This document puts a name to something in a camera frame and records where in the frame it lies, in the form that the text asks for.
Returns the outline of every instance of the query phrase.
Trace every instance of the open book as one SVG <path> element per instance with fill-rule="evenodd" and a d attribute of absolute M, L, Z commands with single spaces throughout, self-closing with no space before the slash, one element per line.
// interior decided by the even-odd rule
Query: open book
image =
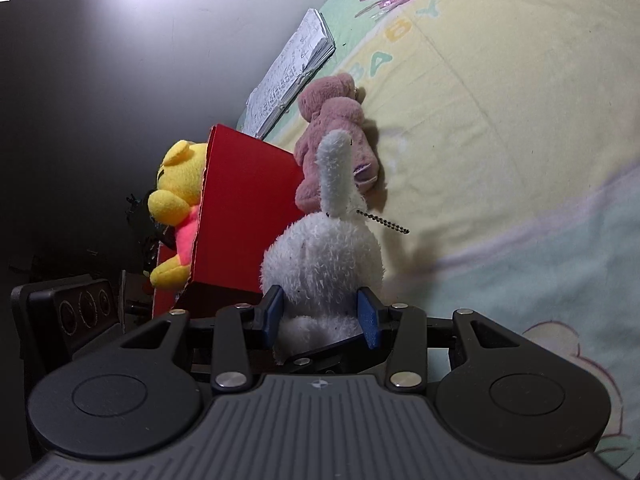
<path fill-rule="evenodd" d="M 246 102 L 242 132 L 263 139 L 313 74 L 335 52 L 322 14 L 309 9 Z"/>

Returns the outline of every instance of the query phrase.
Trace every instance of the red box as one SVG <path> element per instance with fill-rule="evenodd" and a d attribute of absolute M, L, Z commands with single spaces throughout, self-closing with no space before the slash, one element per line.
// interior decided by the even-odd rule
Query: red box
<path fill-rule="evenodd" d="M 289 152 L 222 124 L 211 129 L 191 276 L 177 308 L 208 317 L 260 301 L 264 251 L 303 215 L 294 202 L 302 179 Z M 173 306 L 173 296 L 158 291 L 154 316 Z"/>

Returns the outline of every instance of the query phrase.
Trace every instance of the gray wall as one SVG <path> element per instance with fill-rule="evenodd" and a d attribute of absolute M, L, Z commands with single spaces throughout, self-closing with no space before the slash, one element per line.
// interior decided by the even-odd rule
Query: gray wall
<path fill-rule="evenodd" d="M 0 4 L 2 221 L 71 252 L 136 261 L 125 197 L 176 140 L 235 125 L 309 7 L 325 0 Z"/>

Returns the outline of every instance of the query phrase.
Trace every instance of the yellow bedsheet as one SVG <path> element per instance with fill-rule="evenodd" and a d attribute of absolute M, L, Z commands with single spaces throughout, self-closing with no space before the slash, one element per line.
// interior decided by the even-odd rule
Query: yellow bedsheet
<path fill-rule="evenodd" d="M 535 221 L 640 155 L 640 0 L 414 0 L 336 72 L 366 90 L 383 167 L 369 204 L 411 230 L 371 223 L 387 279 Z M 271 142 L 293 149 L 296 115 Z"/>

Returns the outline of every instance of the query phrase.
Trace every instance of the circular pad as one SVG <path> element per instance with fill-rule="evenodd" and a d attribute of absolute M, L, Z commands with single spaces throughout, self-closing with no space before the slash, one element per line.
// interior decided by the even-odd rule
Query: circular pad
<path fill-rule="evenodd" d="M 142 406 L 145 383 L 119 374 L 92 377 L 73 392 L 74 404 L 87 415 L 122 416 Z"/>
<path fill-rule="evenodd" d="M 153 349 L 96 353 L 44 377 L 29 418 L 45 446 L 89 460 L 139 456 L 174 441 L 202 408 L 198 385 Z"/>
<path fill-rule="evenodd" d="M 495 381 L 489 390 L 496 405 L 515 415 L 545 415 L 564 401 L 564 390 L 551 379 L 513 374 Z"/>

